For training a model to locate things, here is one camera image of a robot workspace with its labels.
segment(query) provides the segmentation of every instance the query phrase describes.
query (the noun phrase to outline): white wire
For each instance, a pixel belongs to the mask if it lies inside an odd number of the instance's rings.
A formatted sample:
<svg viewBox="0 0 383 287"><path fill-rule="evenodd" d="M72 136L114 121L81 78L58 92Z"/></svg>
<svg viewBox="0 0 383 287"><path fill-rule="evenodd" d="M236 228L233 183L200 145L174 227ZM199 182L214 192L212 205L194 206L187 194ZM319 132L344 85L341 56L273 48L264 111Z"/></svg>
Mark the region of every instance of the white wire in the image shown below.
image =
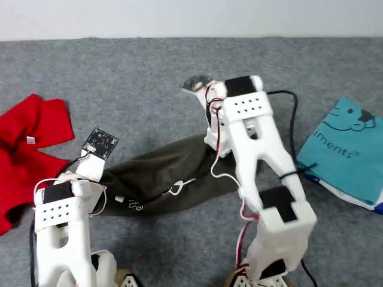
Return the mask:
<svg viewBox="0 0 383 287"><path fill-rule="evenodd" d="M46 182L46 181L59 181L60 183L62 183L62 181L60 179L57 179L57 178L45 178L45 179L39 181L38 183L36 183L35 188L34 188L34 194L36 194L38 186L40 184L42 184L43 182Z"/></svg>
<svg viewBox="0 0 383 287"><path fill-rule="evenodd" d="M101 214L103 211L104 211L104 209L105 209L105 206L107 205L107 187L106 186L104 186L104 185L102 185L102 184L99 184L100 186L102 186L102 192L103 192L103 194L104 194L104 205L102 206L102 209L99 211L99 212L96 212L96 213L90 213L89 214L89 216L90 217L93 217L93 216L95 216L95 215L99 215L99 214Z"/></svg>
<svg viewBox="0 0 383 287"><path fill-rule="evenodd" d="M212 164L211 167L210 167L210 173L211 173L211 175L212 175L213 177L215 177L215 178L222 178L222 177L224 177L224 176L226 176L226 177L228 177L228 178L231 178L231 179L233 179L234 182L238 185L238 188L241 188L241 185L239 184L239 182L237 181L237 179L236 179L234 176L232 176L232 175L230 175L230 174L228 174L228 173L221 173L220 175L216 175L216 174L213 172L213 169L214 169L215 165L217 164L217 162L218 162L218 160L219 160L219 158L220 158L220 146L219 146L219 144L220 144L220 143L218 143L217 156L216 156L216 158L215 158L213 164Z"/></svg>

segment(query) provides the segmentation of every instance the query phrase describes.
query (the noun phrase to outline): white wall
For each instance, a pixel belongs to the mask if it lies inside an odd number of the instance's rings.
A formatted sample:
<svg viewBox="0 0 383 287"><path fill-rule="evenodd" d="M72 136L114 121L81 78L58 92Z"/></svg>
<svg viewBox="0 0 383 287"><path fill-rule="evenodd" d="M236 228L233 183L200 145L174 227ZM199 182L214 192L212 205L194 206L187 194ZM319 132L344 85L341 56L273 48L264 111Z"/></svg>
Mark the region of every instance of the white wall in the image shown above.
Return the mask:
<svg viewBox="0 0 383 287"><path fill-rule="evenodd" d="M0 41L383 36L382 0L0 0Z"/></svg>

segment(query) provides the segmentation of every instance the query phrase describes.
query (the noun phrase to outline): red wire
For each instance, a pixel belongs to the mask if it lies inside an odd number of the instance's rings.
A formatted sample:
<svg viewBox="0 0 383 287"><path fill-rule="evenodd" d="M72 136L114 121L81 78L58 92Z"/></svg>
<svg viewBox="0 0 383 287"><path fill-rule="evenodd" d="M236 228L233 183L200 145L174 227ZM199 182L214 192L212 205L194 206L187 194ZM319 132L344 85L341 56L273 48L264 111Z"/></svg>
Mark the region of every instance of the red wire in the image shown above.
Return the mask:
<svg viewBox="0 0 383 287"><path fill-rule="evenodd" d="M218 112L220 111L221 107L215 109L215 115L217 116L217 147L215 148L215 156L218 157L220 153L220 141L221 141L221 127L220 127L220 117L218 116Z"/></svg>
<svg viewBox="0 0 383 287"><path fill-rule="evenodd" d="M241 215L244 217L244 218L247 218L247 219L253 219L253 220L258 220L259 219L259 215L245 215L245 210L246 210L246 204L242 204L243 208L241 207Z"/></svg>
<svg viewBox="0 0 383 287"><path fill-rule="evenodd" d="M247 263L241 264L241 261L242 261L242 242L244 241L246 229L249 227L249 225L250 225L250 221L245 223L244 228L243 228L243 232L239 238L239 243L238 243L238 248L237 248L237 262L236 262L237 268L245 267L242 265L247 264Z"/></svg>

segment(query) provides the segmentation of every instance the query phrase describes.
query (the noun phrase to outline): clothing tag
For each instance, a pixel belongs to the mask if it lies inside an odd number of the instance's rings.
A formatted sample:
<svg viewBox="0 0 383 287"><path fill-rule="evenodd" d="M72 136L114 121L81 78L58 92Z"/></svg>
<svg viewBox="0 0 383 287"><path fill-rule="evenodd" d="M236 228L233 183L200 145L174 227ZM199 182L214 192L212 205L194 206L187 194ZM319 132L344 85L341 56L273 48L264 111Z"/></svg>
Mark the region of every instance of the clothing tag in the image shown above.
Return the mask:
<svg viewBox="0 0 383 287"><path fill-rule="evenodd" d="M27 143L27 145L35 145L36 139L33 136L27 136L26 137L26 143Z"/></svg>
<svg viewBox="0 0 383 287"><path fill-rule="evenodd" d="M123 203L124 199L125 199L125 197L123 197L123 196L115 196L115 197L114 197L114 200L115 200L115 201L118 201L118 202L120 202L120 203Z"/></svg>

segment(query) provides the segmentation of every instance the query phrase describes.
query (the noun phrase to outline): black cable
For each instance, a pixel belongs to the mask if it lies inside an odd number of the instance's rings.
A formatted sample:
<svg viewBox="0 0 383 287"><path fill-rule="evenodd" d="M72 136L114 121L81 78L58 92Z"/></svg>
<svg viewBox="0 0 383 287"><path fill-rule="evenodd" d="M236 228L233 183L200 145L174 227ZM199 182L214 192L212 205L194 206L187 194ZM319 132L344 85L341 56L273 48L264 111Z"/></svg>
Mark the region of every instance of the black cable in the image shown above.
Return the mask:
<svg viewBox="0 0 383 287"><path fill-rule="evenodd" d="M29 268L31 272L31 287L35 287L35 215L32 218L31 227L29 228Z"/></svg>
<svg viewBox="0 0 383 287"><path fill-rule="evenodd" d="M62 169L60 169L60 171L57 173L56 177L58 177L61 173L66 172L66 170L69 169L73 164L75 164L79 160L82 160L82 159L86 158L89 154L90 154L90 152L87 151L86 155L83 155L82 157L78 157L78 158L76 158L74 160L71 160L69 163L64 165L64 167Z"/></svg>
<svg viewBox="0 0 383 287"><path fill-rule="evenodd" d="M295 116L297 114L297 108L298 108L298 96L296 95L296 93L294 93L292 91L288 91L288 90L269 91L269 92L267 92L267 94L290 94L294 98L294 107L293 107L293 111L291 112L291 119L290 119L290 149L291 149L291 156L293 158L294 164L297 165L297 155L296 155L295 143L294 143L294 124L295 124ZM295 171L295 172L286 173L285 175L282 175L280 177L280 179L284 178L285 176L294 174L294 173L304 172L304 171L311 169L315 166L317 166L317 163L314 163L314 164L312 164L312 165L310 165L304 169L300 169L300 170L297 169L297 171ZM306 272L307 276L309 276L309 278L311 279L313 286L318 287L317 281L315 280L313 275L310 273L310 271L307 269L305 262L303 261L303 258L300 260L300 263L303 267L303 270Z"/></svg>
<svg viewBox="0 0 383 287"><path fill-rule="evenodd" d="M318 283L317 281L315 280L315 278L313 277L313 275L311 275L310 271L307 269L306 265L305 265L305 262L303 261L303 258L300 260L300 263L303 267L303 270L306 272L307 276L310 277L311 281L312 281L312 284L314 285L314 287L318 287Z"/></svg>
<svg viewBox="0 0 383 287"><path fill-rule="evenodd" d="M295 116L297 114L297 108L298 108L298 96L296 93L288 90L278 90L278 91L268 91L267 94L290 94L294 98L294 107L293 111L291 112L291 119L290 119L290 149L291 149L291 156L293 158L294 164L297 164L297 155L295 152L295 143L294 143L294 126L295 126Z"/></svg>

